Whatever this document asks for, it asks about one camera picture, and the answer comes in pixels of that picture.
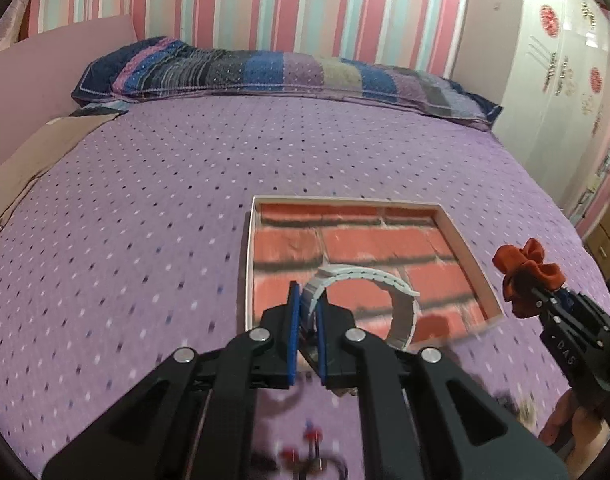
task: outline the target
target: purple bedsheet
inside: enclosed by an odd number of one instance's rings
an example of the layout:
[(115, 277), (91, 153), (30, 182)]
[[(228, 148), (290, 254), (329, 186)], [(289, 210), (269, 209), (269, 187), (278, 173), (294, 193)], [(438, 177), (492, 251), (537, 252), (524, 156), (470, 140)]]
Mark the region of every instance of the purple bedsheet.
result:
[[(0, 430), (32, 472), (173, 349), (235, 335), (245, 213), (272, 193), (439, 202), (497, 291), (496, 248), (533, 236), (570, 287), (610, 308), (572, 225), (490, 134), (307, 98), (134, 105), (47, 173), (0, 235)], [(539, 332), (508, 318), (453, 350), (490, 393), (533, 396), (540, 428), (566, 381)], [(261, 392), (255, 446), (300, 445), (306, 418), (362, 478), (357, 399), (316, 383)]]

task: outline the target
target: striped wallpaper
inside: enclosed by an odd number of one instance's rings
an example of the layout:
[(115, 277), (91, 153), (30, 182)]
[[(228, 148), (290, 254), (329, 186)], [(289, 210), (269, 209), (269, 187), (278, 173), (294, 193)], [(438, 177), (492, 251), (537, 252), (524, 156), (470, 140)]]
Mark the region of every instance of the striped wallpaper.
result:
[(139, 38), (342, 56), (444, 75), (464, 6), (465, 0), (33, 0), (30, 35), (129, 13)]

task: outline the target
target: white plastic chain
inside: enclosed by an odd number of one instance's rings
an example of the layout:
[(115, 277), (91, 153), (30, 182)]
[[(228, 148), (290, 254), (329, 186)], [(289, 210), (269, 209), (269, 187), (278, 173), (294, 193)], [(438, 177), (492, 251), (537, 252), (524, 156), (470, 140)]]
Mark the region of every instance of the white plastic chain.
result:
[[(313, 327), (316, 304), (323, 295), (325, 288), (343, 280), (369, 280), (390, 293), (392, 296), (394, 313), (387, 342), (396, 348), (406, 348), (416, 328), (416, 318), (418, 317), (419, 310), (416, 298), (420, 296), (420, 293), (413, 290), (404, 280), (389, 272), (385, 272), (384, 270), (344, 264), (320, 267), (319, 270), (317, 270), (316, 275), (314, 275), (314, 277), (303, 287), (303, 293), (301, 294), (301, 319), (306, 317), (307, 327)], [(401, 305), (398, 304), (400, 303), (399, 301), (395, 301), (395, 296), (397, 298), (406, 298), (406, 300), (404, 300), (405, 305), (403, 306), (403, 309), (406, 312), (399, 316), (397, 316), (397, 310), (400, 310)], [(399, 320), (404, 318), (406, 320), (406, 326), (395, 327), (397, 318)]]

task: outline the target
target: red brick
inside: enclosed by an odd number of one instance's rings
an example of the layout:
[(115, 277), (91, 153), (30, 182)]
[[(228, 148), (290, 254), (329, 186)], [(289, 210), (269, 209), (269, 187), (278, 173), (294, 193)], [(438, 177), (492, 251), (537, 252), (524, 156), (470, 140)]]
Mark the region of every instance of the red brick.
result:
[(318, 265), (322, 256), (314, 229), (266, 228), (254, 233), (255, 264)]
[(270, 224), (376, 223), (379, 211), (371, 206), (261, 204), (261, 220)]
[(332, 263), (358, 264), (434, 256), (434, 248), (417, 227), (328, 228), (323, 242)]
[(429, 339), (454, 339), (466, 335), (461, 311), (455, 306), (444, 306), (420, 312), (412, 343)]
[(391, 326), (391, 316), (377, 316), (369, 319), (359, 319), (356, 326), (385, 339)]
[(427, 240), (434, 248), (434, 252), (441, 258), (450, 258), (454, 254), (451, 252), (450, 246), (445, 240), (443, 233), (438, 230), (437, 227), (432, 227), (425, 232)]
[[(399, 275), (394, 269), (383, 270)], [(355, 312), (391, 309), (389, 292), (368, 280), (336, 282), (327, 288), (327, 299)]]
[(385, 222), (387, 224), (408, 224), (410, 222), (416, 223), (418, 221), (427, 221), (428, 223), (434, 223), (432, 218), (434, 217), (433, 209), (407, 209), (403, 207), (386, 207), (385, 208)]
[(261, 314), (268, 308), (284, 304), (290, 290), (290, 282), (294, 280), (301, 286), (314, 275), (313, 270), (303, 272), (277, 272), (275, 274), (254, 275), (254, 320), (261, 318)]
[(461, 305), (461, 312), (468, 330), (480, 330), (488, 322), (485, 312), (476, 300)]
[(463, 269), (457, 263), (431, 262), (408, 266), (405, 272), (412, 288), (421, 293), (418, 301), (424, 306), (474, 294)]

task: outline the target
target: brick pattern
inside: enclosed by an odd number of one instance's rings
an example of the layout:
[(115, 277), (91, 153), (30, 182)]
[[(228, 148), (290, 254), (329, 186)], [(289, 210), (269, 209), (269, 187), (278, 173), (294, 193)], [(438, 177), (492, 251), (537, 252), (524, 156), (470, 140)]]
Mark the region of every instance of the brick pattern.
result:
[[(487, 322), (430, 210), (263, 204), (254, 236), (255, 323), (266, 308), (286, 301), (291, 280), (304, 285), (326, 263), (386, 270), (418, 290), (415, 344), (460, 338)], [(335, 283), (327, 296), (351, 309), (358, 326), (387, 336), (391, 298), (375, 283)]]

